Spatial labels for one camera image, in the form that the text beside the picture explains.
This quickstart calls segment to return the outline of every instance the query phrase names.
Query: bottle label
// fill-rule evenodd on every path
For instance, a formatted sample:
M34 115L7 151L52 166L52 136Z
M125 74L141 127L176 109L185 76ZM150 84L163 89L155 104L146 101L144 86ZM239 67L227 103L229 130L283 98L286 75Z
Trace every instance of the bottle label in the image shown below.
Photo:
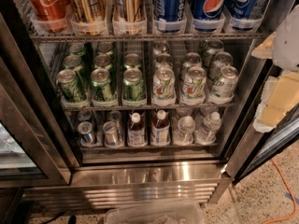
M128 141L130 145L142 145L145 141L145 129L140 131L128 131Z
M168 134L169 134L169 125L161 129L157 129L154 126L151 126L151 135L150 135L151 143L156 145L166 144L168 139Z

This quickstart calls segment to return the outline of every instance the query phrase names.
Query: soda bottle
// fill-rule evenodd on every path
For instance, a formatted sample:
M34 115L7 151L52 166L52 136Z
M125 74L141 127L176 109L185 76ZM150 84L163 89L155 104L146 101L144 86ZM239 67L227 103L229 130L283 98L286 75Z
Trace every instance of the soda bottle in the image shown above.
M146 144L144 122L138 113L133 113L128 120L128 145L143 147Z
M203 143L211 143L216 139L216 133L221 127L221 116L218 112L213 112L204 117L198 131L198 138Z
M150 141L153 146L169 145L169 120L164 110L159 110L151 121Z

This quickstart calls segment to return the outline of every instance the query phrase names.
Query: beverage cooler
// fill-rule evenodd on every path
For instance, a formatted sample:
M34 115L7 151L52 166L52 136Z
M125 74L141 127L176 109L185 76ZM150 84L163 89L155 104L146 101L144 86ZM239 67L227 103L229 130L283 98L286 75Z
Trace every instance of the beverage cooler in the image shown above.
M195 16L190 1L176 21L160 0L96 11L39 1L53 21L30 1L0 0L0 187L22 187L34 212L216 203L298 138L296 107L274 131L254 130L263 84L281 69L251 56L296 0L269 0L249 20L229 7Z

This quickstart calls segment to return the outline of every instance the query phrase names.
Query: terrazzo floor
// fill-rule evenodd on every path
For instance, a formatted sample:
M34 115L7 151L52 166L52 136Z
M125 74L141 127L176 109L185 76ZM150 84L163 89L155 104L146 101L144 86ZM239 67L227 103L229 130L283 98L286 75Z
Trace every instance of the terrazzo floor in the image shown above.
M293 194L299 198L299 142L291 145L274 158ZM273 217L292 213L292 200L275 166L268 161L236 186L228 188L217 204L202 206L206 224L259 224ZM41 224L54 214L33 214L29 224ZM105 212L77 212L65 214L50 224L67 224L70 215L76 215L77 224L104 224ZM276 223L298 224L295 218Z

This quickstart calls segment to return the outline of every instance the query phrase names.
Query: orange cord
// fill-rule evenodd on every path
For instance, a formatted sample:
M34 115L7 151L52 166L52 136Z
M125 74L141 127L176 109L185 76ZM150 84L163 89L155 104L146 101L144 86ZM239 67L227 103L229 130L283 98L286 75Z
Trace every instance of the orange cord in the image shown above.
M292 214L289 215L289 216L285 216L285 217L277 217L277 218L269 219L269 220L266 220L265 222L263 222L262 224L268 224L268 223L277 222L277 221L280 221L280 220L288 220L288 219L291 219L291 218L293 218L293 217L296 216L297 211L298 211L298 210L297 210L297 203L296 203L295 197L294 197L293 194L292 194L291 188L289 187L287 181L285 180L285 178L284 178L284 176L283 176L283 174L282 174L280 168L278 167L278 164L277 164L273 159L271 159L271 161L272 161L272 163L274 164L274 166L277 168L277 170L278 170L278 172L279 172L279 174L280 174L280 176L281 176L281 178L282 178L282 181L284 182L286 188L288 189L288 191L289 191L289 193L290 193L290 195L291 195L291 197L292 197L292 202L293 202L293 212L292 212Z

